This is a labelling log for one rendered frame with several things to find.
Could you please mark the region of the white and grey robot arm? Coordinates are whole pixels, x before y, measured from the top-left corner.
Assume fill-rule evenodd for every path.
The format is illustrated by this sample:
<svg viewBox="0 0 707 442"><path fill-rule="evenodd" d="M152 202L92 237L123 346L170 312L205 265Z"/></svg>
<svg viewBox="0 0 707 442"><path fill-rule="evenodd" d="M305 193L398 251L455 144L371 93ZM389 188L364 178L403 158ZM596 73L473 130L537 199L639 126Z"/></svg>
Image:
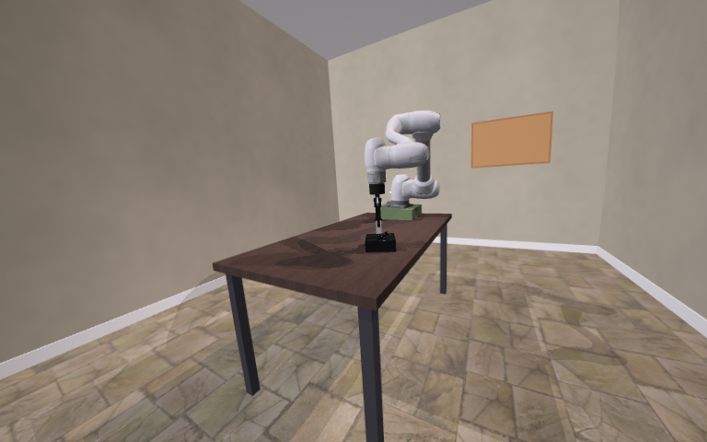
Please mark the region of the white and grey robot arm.
<svg viewBox="0 0 707 442"><path fill-rule="evenodd" d="M395 176L391 184L392 204L387 202L387 207L407 208L413 206L409 204L411 198L431 199L439 194L439 182L434 182L432 175L430 178L431 138L441 128L439 116L429 110L396 114L386 130L387 139L395 145L386 146L382 138L366 142L365 167L370 184L386 182L386 169L417 167L414 180L406 174ZM415 142L403 134L411 134Z"/></svg>

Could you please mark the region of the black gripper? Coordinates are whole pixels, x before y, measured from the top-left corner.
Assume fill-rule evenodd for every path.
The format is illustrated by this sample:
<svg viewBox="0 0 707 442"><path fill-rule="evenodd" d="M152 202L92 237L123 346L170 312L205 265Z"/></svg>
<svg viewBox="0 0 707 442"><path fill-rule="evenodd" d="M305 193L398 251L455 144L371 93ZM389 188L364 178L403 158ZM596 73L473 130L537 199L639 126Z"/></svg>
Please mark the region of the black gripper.
<svg viewBox="0 0 707 442"><path fill-rule="evenodd" d="M379 194L385 193L385 183L369 184L369 193L375 195L374 205L376 208L375 221L376 221L377 234L382 234L382 229L381 229L381 220L382 219L381 219L381 214L380 214L381 198L379 197Z"/></svg>

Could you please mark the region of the dark grey lighting desk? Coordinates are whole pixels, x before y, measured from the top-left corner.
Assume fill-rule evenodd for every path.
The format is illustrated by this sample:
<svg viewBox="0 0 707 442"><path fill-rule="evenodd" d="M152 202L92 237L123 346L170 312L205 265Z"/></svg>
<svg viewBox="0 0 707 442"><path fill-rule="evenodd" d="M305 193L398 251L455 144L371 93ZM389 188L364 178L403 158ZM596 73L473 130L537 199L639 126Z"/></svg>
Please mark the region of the dark grey lighting desk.
<svg viewBox="0 0 707 442"><path fill-rule="evenodd" d="M366 234L365 252L396 251L394 233Z"/></svg>

